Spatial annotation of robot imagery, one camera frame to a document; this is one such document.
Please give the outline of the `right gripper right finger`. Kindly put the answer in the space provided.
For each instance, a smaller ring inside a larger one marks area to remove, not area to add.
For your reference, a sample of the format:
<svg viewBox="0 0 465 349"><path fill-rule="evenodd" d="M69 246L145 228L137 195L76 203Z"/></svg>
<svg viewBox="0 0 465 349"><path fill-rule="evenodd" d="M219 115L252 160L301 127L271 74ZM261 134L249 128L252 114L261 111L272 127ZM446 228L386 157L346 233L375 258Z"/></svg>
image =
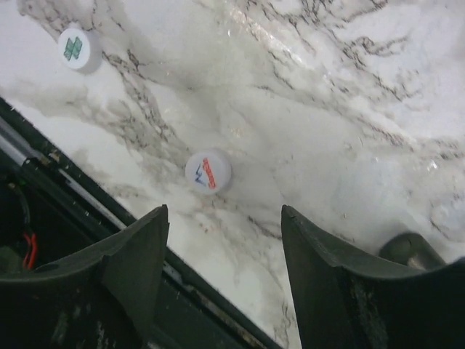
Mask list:
<svg viewBox="0 0 465 349"><path fill-rule="evenodd" d="M464 260L419 270L364 252L281 209L303 348L462 348Z"/></svg>

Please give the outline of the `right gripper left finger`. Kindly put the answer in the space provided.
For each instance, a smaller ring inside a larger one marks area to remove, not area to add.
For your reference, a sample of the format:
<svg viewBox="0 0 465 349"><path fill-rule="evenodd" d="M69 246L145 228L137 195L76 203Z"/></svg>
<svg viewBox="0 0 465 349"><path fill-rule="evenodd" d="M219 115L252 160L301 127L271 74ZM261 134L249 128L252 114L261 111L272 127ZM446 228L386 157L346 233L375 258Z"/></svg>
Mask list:
<svg viewBox="0 0 465 349"><path fill-rule="evenodd" d="M162 205L76 253L1 275L1 347L145 346L168 234Z"/></svg>

